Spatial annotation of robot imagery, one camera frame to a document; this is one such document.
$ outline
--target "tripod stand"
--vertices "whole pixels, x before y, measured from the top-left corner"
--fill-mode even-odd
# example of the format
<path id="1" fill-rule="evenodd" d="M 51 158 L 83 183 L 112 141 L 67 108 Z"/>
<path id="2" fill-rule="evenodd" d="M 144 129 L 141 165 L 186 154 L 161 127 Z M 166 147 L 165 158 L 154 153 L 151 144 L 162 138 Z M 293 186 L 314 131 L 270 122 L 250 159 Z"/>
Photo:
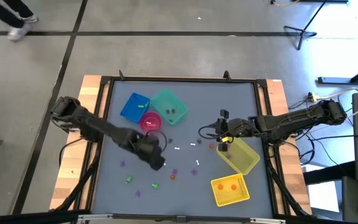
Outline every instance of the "tripod stand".
<path id="1" fill-rule="evenodd" d="M 301 49 L 302 47 L 302 42 L 303 42 L 303 38 L 305 37 L 305 34 L 307 35 L 306 37 L 314 37 L 315 35 L 317 35 L 316 32 L 309 32 L 307 31 L 307 28 L 309 27 L 309 25 L 311 24 L 311 22 L 313 21 L 313 19 L 317 16 L 317 13 L 320 11 L 320 9 L 327 3 L 327 0 L 324 0 L 324 2 L 321 4 L 321 6 L 318 8 L 317 12 L 313 15 L 313 17 L 310 19 L 310 21 L 308 22 L 308 24 L 306 25 L 306 27 L 304 29 L 299 29 L 299 28 L 295 28 L 295 27 L 290 27 L 290 26 L 284 26 L 285 29 L 292 29 L 292 30 L 296 30 L 296 31 L 300 31 L 300 39 L 299 39 L 299 44 L 298 44 L 298 50 Z"/>

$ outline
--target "pink cup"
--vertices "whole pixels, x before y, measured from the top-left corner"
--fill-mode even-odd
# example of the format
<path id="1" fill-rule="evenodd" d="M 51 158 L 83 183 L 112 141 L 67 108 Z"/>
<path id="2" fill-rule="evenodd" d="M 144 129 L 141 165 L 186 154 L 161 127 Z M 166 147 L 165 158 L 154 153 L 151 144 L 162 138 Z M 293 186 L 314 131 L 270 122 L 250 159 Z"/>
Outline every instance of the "pink cup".
<path id="1" fill-rule="evenodd" d="M 145 131 L 159 130 L 161 124 L 161 116 L 156 112 L 147 112 L 146 114 L 143 114 L 139 121 L 140 128 Z"/>

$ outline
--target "black frame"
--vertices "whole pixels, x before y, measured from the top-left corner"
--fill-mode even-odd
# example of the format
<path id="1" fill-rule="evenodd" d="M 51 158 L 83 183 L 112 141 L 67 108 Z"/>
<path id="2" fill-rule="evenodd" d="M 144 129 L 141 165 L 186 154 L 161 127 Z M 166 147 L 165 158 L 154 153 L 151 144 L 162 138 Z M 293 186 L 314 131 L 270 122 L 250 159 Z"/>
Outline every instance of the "black frame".
<path id="1" fill-rule="evenodd" d="M 191 78 L 191 77 L 124 77 L 121 71 L 119 71 L 118 77 L 109 77 L 109 76 L 103 76 L 101 79 L 101 83 L 99 86 L 99 92 L 98 97 L 96 100 L 96 106 L 95 106 L 95 114 L 99 114 L 100 105 L 101 105 L 101 99 L 102 95 L 104 93 L 104 86 L 106 84 L 109 84 L 108 92 L 107 92 L 107 98 L 106 98 L 106 107 L 104 109 L 103 117 L 102 119 L 107 120 L 108 113 L 109 113 L 109 106 L 111 103 L 111 97 L 112 97 L 112 90 L 114 86 L 115 81 L 133 81 L 133 82 L 200 82 L 200 83 L 251 83 L 254 87 L 254 97 L 255 102 L 257 106 L 257 114 L 262 115 L 262 105 L 260 101 L 260 95 L 259 95 L 259 87 L 262 87 L 263 93 L 264 93 L 264 99 L 265 99 L 265 106 L 267 110 L 267 114 L 272 114 L 272 109 L 270 105 L 270 99 L 269 99 L 269 92 L 267 89 L 267 82 L 266 80 L 256 80 L 256 79 L 232 79 L 229 75 L 228 71 L 225 71 L 223 78 Z M 102 146 L 103 146 L 103 139 L 100 138 L 99 142 L 97 143 L 97 151 L 100 152 Z M 269 156 L 269 145 L 267 142 L 262 139 L 262 147 L 264 149 L 264 158 L 265 159 L 271 159 Z M 278 147 L 275 147 L 273 149 L 275 151 L 275 163 L 276 163 L 276 170 L 281 178 L 281 180 L 284 182 L 283 178 L 283 170 L 280 160 L 280 154 L 278 153 Z M 86 172 L 86 169 L 88 167 L 89 159 L 91 154 L 91 143 L 87 144 L 86 152 L 85 152 L 85 158 L 83 162 L 83 167 L 81 170 L 81 176 Z M 91 176 L 91 182 L 89 183 L 89 191 L 88 196 L 86 199 L 86 210 L 91 210 L 92 202 L 93 202 L 93 192 L 94 188 L 96 187 L 96 177 L 97 177 L 97 171 L 96 169 L 95 173 Z M 270 201 L 272 204 L 272 211 L 273 216 L 275 217 L 278 214 L 278 205 L 277 205 L 277 199 L 275 196 L 275 189 L 273 184 L 273 179 L 266 169 L 266 174 L 268 177 L 268 188 L 269 188 L 269 195 L 270 195 Z M 283 204 L 284 204 L 284 212 L 285 215 L 290 215 L 290 206 L 288 202 L 285 200 L 285 197 L 282 195 Z M 75 207 L 74 209 L 79 209 L 81 200 L 81 194 L 79 194 L 75 200 Z M 139 219 L 139 220 L 171 220 L 176 222 L 190 222 L 190 221 L 205 221 L 205 222 L 249 222 L 249 218 L 242 218 L 242 217 L 196 217 L 196 216 L 181 216 L 181 215 L 133 215 L 133 214 L 113 214 L 113 218 L 118 219 Z"/>

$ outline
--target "green plastic container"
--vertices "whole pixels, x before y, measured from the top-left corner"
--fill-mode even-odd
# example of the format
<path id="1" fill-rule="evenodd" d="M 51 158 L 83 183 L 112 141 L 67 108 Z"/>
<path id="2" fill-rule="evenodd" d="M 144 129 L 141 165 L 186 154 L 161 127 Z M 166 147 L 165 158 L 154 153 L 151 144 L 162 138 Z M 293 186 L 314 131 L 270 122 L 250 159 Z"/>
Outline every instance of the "green plastic container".
<path id="1" fill-rule="evenodd" d="M 156 112 L 171 125 L 177 124 L 187 114 L 187 106 L 167 89 L 161 90 L 150 102 Z"/>
<path id="2" fill-rule="evenodd" d="M 259 162 L 259 155 L 243 140 L 234 138 L 227 152 L 216 152 L 226 161 L 238 174 L 247 175 Z"/>

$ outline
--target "black pants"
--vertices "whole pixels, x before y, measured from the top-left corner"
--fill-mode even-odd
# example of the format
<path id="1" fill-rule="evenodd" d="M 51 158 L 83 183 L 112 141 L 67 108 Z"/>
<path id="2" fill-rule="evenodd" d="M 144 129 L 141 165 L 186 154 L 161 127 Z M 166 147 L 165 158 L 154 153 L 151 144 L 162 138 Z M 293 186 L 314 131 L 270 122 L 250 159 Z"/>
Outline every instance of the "black pants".
<path id="1" fill-rule="evenodd" d="M 33 15 L 32 11 L 21 0 L 3 0 L 13 11 L 18 12 L 23 18 Z M 13 13 L 0 5 L 0 20 L 11 27 L 21 28 L 24 22 L 17 18 Z"/>

